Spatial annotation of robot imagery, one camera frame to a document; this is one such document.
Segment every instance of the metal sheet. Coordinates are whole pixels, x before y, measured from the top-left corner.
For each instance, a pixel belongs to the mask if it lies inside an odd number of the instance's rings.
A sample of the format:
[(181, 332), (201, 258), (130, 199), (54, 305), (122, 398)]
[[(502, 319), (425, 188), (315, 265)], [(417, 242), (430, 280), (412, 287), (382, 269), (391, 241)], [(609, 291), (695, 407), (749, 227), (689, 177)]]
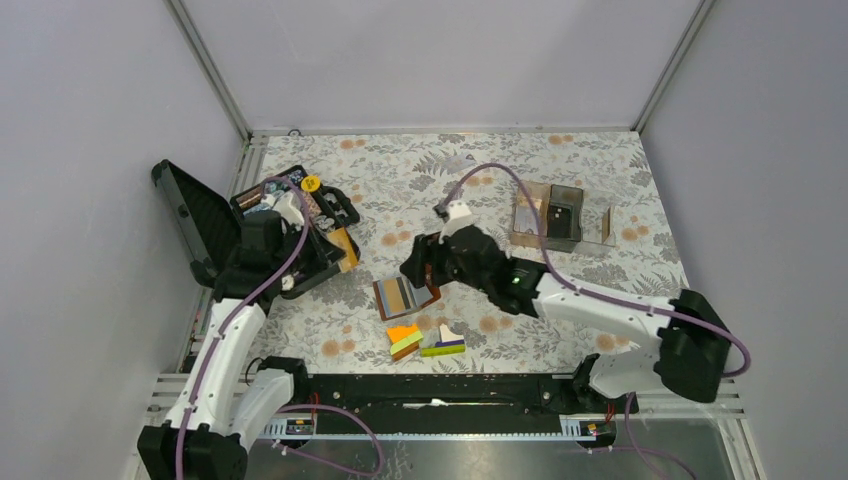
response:
[[(733, 478), (718, 430), (709, 421), (634, 422), (634, 434), (644, 447), (681, 458), (699, 478)], [(574, 442), (533, 441), (387, 441), (387, 462), (380, 479), (446, 480), (456, 478), (598, 478), (653, 479), (638, 455), (628, 451), (587, 454)], [(616, 446), (628, 442), (619, 434)], [(369, 442), (313, 440), (304, 451), (358, 470), (374, 468), (376, 454)], [(685, 471), (654, 459), (671, 479), (688, 479)], [(269, 443), (250, 451), (248, 480), (352, 478), (330, 467), (292, 454), (282, 456)]]

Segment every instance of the yellow object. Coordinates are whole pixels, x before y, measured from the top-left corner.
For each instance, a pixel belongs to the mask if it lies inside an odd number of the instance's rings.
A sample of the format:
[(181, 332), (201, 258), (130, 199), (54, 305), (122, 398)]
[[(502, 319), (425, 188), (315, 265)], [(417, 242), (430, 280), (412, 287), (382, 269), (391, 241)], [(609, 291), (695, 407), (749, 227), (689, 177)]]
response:
[(300, 181), (300, 188), (303, 189), (304, 192), (312, 193), (315, 190), (318, 190), (318, 187), (321, 186), (321, 179), (316, 177), (315, 175), (309, 175)]
[(416, 328), (415, 333), (404, 338), (403, 340), (401, 340), (399, 342), (392, 344), (392, 348), (389, 349), (389, 353), (394, 355), (394, 354), (400, 352), (401, 350), (409, 347), (413, 343), (418, 343), (421, 340), (424, 340), (424, 335), (422, 335), (421, 332), (419, 332), (418, 329)]
[(465, 344), (448, 345), (446, 347), (430, 347), (422, 348), (422, 357), (438, 357), (439, 355), (456, 355), (457, 353), (465, 353)]
[(353, 245), (350, 243), (350, 237), (344, 228), (333, 230), (327, 234), (327, 240), (333, 245), (345, 251), (345, 258), (339, 262), (339, 271), (341, 273), (352, 270), (353, 267), (359, 265), (359, 259), (356, 258), (356, 252), (353, 251)]
[(386, 333), (389, 334), (389, 340), (391, 340), (392, 343), (397, 343), (417, 331), (418, 325), (411, 325), (409, 327), (401, 325), (399, 327), (391, 327), (386, 329)]

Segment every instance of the open case lid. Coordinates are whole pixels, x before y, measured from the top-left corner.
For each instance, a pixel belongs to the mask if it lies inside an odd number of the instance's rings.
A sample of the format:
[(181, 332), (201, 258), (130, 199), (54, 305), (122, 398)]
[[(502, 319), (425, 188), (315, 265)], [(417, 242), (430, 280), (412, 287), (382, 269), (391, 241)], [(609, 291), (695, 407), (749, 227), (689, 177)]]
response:
[(241, 237), (240, 218), (224, 197), (168, 160), (154, 166), (151, 175), (177, 219), (194, 279), (213, 288)]

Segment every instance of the orange block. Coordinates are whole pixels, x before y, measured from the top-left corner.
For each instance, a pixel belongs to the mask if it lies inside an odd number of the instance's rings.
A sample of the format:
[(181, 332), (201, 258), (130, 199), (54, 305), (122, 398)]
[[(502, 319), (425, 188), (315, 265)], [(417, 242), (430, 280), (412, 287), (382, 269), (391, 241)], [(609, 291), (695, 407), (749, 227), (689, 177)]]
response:
[(392, 343), (397, 343), (417, 331), (418, 325), (410, 325), (408, 327), (401, 325), (399, 327), (391, 327), (386, 329), (386, 333), (389, 334), (389, 340), (391, 340)]

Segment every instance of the floral tablecloth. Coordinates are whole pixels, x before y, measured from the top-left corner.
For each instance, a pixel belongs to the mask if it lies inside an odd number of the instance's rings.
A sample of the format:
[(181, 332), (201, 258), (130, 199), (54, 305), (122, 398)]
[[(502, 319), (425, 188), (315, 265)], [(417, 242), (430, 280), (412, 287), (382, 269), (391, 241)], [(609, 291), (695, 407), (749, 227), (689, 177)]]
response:
[[(432, 207), (471, 166), (486, 162), (508, 165), (522, 179), (616, 195), (616, 247), (602, 258), (554, 253), (562, 272), (646, 295), (676, 295), (686, 285), (635, 133), (271, 137), (261, 175), (301, 164), (345, 191), (362, 216), (350, 229), (362, 255), (354, 270), (300, 298), (278, 298), (248, 359), (303, 358), (311, 373), (567, 372), (587, 354), (630, 348), (627, 338), (567, 319), (505, 314), (484, 295), (455, 283), (442, 288), (440, 302), (417, 314), (380, 319), (371, 283), (398, 272), (416, 234), (441, 229)], [(509, 244), (515, 190), (505, 173), (484, 170), (463, 187), (462, 198), (502, 249), (540, 259), (538, 251)], [(465, 335), (466, 353), (435, 358), (416, 353), (393, 362), (386, 328), (413, 322), (424, 333), (422, 346), (434, 344), (438, 325), (447, 324)]]

